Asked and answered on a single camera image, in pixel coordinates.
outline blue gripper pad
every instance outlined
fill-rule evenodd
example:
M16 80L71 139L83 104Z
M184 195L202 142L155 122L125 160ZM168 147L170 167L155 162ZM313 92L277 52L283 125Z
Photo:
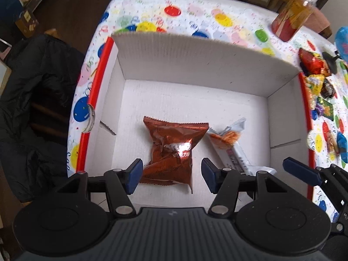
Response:
M220 170L208 158L203 158L201 163L201 173L210 192L217 194L221 187Z
M310 186L320 186L323 182L317 170L309 168L294 158L286 158L283 161L283 168L286 172L292 174Z
M140 182L143 175L143 161L141 159L136 159L126 170L125 173L128 174L125 183L125 190L128 195L135 191L136 186Z

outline box flap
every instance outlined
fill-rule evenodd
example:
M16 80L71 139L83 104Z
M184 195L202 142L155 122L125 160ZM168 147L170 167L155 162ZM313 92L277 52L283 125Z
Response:
M113 35L126 79L227 89L268 97L298 74L276 57L200 37L128 32Z

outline table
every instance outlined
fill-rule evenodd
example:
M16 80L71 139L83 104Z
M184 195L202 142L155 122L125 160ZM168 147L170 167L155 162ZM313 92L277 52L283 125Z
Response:
M67 146L68 175L72 175L76 169L81 131L88 122L86 101L108 36L114 32L153 31L211 38L281 58L297 67L298 49L301 47L319 53L323 47L334 51L331 43L305 27L291 41L281 41L269 29L276 16L269 10L235 0L112 0L92 38L75 91ZM339 115L338 123L342 122L346 127L347 101L344 96L348 77L342 79L342 73L331 78L339 96L334 100L335 113ZM322 123L327 120L323 117L316 121L311 119L313 129L321 137ZM335 121L328 122L328 125L332 131L337 130ZM338 159L326 159L328 154L324 144L320 150L313 146L312 150L316 151L316 166L329 167L334 162L344 167ZM335 215L327 198L317 188L314 189L313 201L318 205L325 201L329 216Z

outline floor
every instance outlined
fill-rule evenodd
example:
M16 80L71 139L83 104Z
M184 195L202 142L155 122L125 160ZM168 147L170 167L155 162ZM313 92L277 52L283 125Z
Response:
M34 11L40 23L39 32L56 28L63 41L86 53L100 17L110 1L43 0Z

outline brown snack bag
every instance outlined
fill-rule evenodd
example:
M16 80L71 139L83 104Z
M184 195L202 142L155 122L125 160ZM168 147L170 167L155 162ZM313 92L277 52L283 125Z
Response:
M208 123L177 124L144 117L154 145L141 183L170 186L188 184L192 191L192 149L209 128Z

